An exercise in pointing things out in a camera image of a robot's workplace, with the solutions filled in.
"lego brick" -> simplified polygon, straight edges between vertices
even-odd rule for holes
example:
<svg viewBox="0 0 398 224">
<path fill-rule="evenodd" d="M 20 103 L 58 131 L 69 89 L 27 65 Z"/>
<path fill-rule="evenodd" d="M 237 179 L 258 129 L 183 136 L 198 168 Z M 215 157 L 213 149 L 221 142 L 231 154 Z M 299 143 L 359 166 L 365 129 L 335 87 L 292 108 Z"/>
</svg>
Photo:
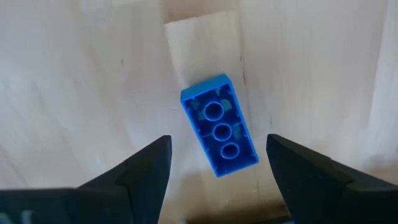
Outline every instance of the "lego brick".
<svg viewBox="0 0 398 224">
<path fill-rule="evenodd" d="M 226 74 L 182 90 L 180 101 L 217 177 L 259 162 Z"/>
</svg>

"underside of lego brick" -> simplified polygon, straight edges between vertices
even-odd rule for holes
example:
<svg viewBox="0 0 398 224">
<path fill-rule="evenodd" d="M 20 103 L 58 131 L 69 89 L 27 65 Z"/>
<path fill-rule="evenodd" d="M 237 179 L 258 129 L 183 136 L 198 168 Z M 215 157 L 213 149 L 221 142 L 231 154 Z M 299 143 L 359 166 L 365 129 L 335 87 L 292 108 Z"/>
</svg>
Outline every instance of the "underside of lego brick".
<svg viewBox="0 0 398 224">
<path fill-rule="evenodd" d="M 225 74 L 183 90 L 181 103 L 217 177 L 258 163 L 231 80 Z"/>
</svg>

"wooden plank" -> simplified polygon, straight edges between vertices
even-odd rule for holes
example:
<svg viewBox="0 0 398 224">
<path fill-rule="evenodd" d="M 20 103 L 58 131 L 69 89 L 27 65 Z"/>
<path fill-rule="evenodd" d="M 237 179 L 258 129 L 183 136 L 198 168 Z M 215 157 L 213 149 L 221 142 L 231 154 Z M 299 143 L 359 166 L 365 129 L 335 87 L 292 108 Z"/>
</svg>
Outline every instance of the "wooden plank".
<svg viewBox="0 0 398 224">
<path fill-rule="evenodd" d="M 281 134 L 359 166 L 386 1 L 243 1 L 244 71 L 257 149 Z M 261 200 L 278 195 L 265 151 Z"/>
<path fill-rule="evenodd" d="M 227 73 L 233 82 L 241 109 L 248 121 L 237 12 L 218 12 L 171 22 L 166 24 L 166 33 L 175 76 L 181 89 L 219 73 Z M 193 141 L 191 148 L 186 148 L 186 150 L 197 152 L 197 156 L 187 158 L 187 162 L 194 166 L 196 161 L 198 167 L 193 168 L 196 174 L 182 178 L 185 179 L 182 183 L 186 185 L 182 185 L 180 193 L 185 202 L 184 200 L 175 202 L 177 205 L 181 203 L 185 205 L 177 206 L 181 209 L 180 212 L 185 213 L 186 218 L 192 218 L 204 213 L 219 213 L 256 205 L 257 183 L 254 169 L 248 168 L 217 179 L 191 126 L 187 123 L 186 127 L 187 132 L 192 135 L 190 140 Z M 188 190 L 185 194 L 184 189 L 189 187 L 193 187 L 195 191 Z"/>
</svg>

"wooden table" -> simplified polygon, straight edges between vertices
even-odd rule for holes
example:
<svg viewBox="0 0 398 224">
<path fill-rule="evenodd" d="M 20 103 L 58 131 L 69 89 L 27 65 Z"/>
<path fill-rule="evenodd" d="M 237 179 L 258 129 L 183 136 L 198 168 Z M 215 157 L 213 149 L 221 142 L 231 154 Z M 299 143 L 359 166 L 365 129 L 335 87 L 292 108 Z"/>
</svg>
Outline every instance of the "wooden table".
<svg viewBox="0 0 398 224">
<path fill-rule="evenodd" d="M 222 72 L 261 162 L 217 179 L 179 94 Z M 169 134 L 160 223 L 270 216 L 269 133 L 398 183 L 397 96 L 396 0 L 0 2 L 2 188 L 78 186 Z"/>
</svg>

